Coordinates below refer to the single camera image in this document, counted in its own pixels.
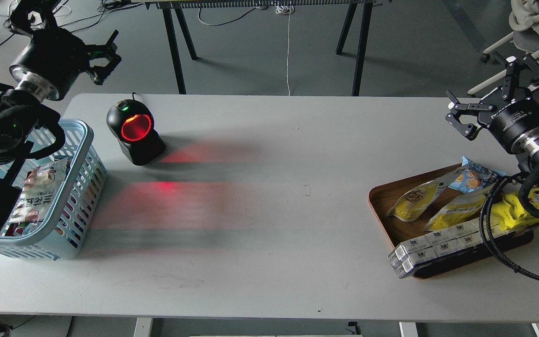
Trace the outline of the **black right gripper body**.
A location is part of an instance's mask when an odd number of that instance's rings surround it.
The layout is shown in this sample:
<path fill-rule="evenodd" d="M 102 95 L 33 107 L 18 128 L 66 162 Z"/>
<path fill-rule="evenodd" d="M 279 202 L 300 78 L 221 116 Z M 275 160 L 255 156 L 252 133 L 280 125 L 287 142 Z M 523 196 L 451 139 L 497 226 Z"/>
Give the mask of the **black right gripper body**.
<path fill-rule="evenodd" d="M 508 154 L 539 151 L 539 103 L 533 98 L 508 104 L 488 128 L 490 134 Z"/>

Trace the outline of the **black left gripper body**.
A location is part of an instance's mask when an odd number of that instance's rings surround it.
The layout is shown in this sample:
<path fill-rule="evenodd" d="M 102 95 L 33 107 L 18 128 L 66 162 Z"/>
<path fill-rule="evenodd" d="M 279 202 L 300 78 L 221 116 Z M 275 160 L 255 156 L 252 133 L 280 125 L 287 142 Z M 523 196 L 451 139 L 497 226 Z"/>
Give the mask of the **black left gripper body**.
<path fill-rule="evenodd" d="M 66 97 L 77 77 L 89 64 L 87 46 L 64 28 L 37 29 L 30 43 L 15 58 L 9 72 L 20 81 L 32 72 L 52 84 L 47 99 L 58 102 Z"/>

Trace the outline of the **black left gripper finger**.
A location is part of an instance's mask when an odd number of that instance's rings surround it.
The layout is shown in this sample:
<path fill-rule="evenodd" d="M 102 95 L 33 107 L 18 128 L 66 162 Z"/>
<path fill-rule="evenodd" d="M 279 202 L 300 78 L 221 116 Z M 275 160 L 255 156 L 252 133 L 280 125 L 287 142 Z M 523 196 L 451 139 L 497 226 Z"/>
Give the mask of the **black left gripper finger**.
<path fill-rule="evenodd" d="M 114 30 L 105 44 L 87 44 L 85 47 L 88 61 L 84 72 L 89 75 L 95 85 L 103 85 L 116 66 L 122 61 L 122 58 L 117 54 L 117 45 L 114 43 L 118 34 L 118 30 Z M 92 66 L 90 62 L 97 59 L 105 59 L 107 64 L 104 66 Z"/>
<path fill-rule="evenodd" d="M 31 28 L 29 14 L 35 12 L 42 19 L 44 30 L 53 36 L 62 36 L 62 28 L 58 27 L 53 13 L 59 3 L 59 0 L 20 0 L 9 15 L 9 31 L 31 37 L 35 31 Z"/>

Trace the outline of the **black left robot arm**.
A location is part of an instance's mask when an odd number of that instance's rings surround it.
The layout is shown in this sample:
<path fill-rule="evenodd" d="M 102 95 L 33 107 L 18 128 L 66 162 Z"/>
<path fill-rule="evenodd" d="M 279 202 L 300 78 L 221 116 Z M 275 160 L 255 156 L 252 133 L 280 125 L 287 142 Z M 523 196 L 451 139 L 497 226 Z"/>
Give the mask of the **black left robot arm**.
<path fill-rule="evenodd" d="M 43 105 L 66 97 L 81 73 L 102 85 L 121 62 L 115 30 L 103 45 L 86 44 L 58 26 L 57 0 L 20 0 L 9 15 L 9 30 L 31 38 L 9 66 L 16 86 L 0 83 L 0 226 L 20 194 L 12 181 L 27 159 L 41 159 L 66 142 L 60 114 Z"/>

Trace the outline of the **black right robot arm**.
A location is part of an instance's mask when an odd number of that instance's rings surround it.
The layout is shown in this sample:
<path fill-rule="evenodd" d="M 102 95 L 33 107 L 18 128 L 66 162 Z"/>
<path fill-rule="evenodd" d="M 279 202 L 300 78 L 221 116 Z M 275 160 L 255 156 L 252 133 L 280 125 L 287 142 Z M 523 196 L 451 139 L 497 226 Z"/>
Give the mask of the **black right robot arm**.
<path fill-rule="evenodd" d="M 518 198 L 531 215 L 539 211 L 528 205 L 528 192 L 539 182 L 539 104 L 532 93 L 539 90 L 539 63 L 532 56 L 511 59 L 503 72 L 503 84 L 478 103 L 463 104 L 447 90 L 451 100 L 446 120 L 466 139 L 486 129 L 511 155 L 525 154 L 519 168 L 527 174 Z"/>

